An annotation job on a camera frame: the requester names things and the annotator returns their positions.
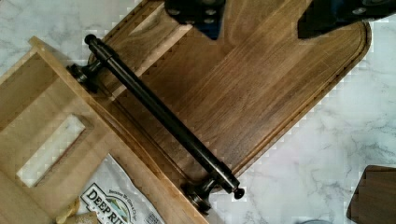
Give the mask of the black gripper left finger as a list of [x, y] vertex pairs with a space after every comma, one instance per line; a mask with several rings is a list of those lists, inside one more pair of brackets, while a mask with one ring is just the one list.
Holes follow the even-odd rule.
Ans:
[[226, 0], [164, 0], [167, 14], [182, 25], [192, 25], [211, 40], [217, 40]]

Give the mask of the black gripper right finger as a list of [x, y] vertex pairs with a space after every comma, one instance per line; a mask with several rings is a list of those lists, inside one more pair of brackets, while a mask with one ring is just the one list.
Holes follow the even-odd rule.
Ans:
[[299, 39], [315, 38], [359, 21], [376, 21], [396, 11], [396, 0], [312, 0], [297, 22]]

